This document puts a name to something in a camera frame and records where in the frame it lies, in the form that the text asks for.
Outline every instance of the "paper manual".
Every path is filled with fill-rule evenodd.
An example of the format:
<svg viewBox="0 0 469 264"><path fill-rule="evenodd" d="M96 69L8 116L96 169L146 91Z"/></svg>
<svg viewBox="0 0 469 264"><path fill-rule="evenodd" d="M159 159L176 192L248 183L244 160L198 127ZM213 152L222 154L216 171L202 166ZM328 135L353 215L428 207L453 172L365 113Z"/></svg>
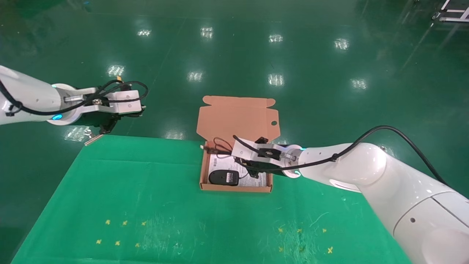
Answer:
<svg viewBox="0 0 469 264"><path fill-rule="evenodd" d="M218 155L217 157L215 154L210 154L208 174L210 175L212 171L216 170L232 170L239 172L240 179L238 186L267 186L267 176L265 172L260 172L258 179L253 178L248 174L246 168L236 163L234 158L229 155Z"/></svg>

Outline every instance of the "green table cover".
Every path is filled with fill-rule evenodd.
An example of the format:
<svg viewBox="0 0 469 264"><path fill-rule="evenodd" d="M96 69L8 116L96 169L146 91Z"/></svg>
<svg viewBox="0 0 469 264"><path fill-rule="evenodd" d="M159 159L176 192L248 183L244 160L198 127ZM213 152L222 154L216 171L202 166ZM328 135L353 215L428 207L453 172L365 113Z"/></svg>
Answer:
<svg viewBox="0 0 469 264"><path fill-rule="evenodd" d="M201 191L201 143L84 147L12 263L409 263L361 194L276 175L271 194Z"/></svg>

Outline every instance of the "white robotic arm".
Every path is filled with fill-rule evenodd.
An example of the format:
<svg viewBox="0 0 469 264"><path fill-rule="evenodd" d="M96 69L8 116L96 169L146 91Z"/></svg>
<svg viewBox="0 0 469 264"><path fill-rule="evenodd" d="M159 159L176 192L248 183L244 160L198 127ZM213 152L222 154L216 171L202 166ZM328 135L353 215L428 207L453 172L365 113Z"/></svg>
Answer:
<svg viewBox="0 0 469 264"><path fill-rule="evenodd" d="M232 156L286 168L324 160L350 145L301 148L240 139L234 144ZM358 143L333 162L283 173L362 193L415 264L469 264L469 201L373 144Z"/></svg>
<svg viewBox="0 0 469 264"><path fill-rule="evenodd" d="M55 125L74 123L91 112L109 114L102 131L110 132L120 116L138 116L143 110L137 90L119 80L112 92L97 87L75 89L67 84L48 84L0 65L0 125L26 121L48 121Z"/></svg>

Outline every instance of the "open cardboard box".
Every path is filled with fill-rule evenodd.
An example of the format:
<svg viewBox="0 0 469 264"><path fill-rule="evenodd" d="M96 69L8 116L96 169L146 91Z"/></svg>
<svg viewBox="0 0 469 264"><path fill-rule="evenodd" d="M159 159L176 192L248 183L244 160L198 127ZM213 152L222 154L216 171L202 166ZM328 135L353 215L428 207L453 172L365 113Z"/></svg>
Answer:
<svg viewBox="0 0 469 264"><path fill-rule="evenodd" d="M280 136L279 112L269 109L275 104L274 99L204 96L203 106L199 111L197 134L205 140L206 146L214 147L213 139L222 138L231 146L235 144L233 135L256 141L260 137L274 140ZM208 181L210 154L204 151L200 172L200 188L206 191L270 193L273 186L272 174L267 174L267 186L225 186L211 184Z"/></svg>

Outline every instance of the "epoxy floor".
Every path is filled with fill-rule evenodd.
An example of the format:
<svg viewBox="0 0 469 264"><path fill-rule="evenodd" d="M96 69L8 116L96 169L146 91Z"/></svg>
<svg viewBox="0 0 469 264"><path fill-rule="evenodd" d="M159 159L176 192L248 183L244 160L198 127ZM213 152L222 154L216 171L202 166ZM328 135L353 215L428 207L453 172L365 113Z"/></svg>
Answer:
<svg viewBox="0 0 469 264"><path fill-rule="evenodd" d="M115 74L150 88L113 134L202 140L204 95L274 98L277 142L352 142L396 126L469 196L469 25L420 0L0 1L0 64L90 87ZM0 263L8 263L83 147L80 128L0 126ZM430 173L397 135L368 142Z"/></svg>

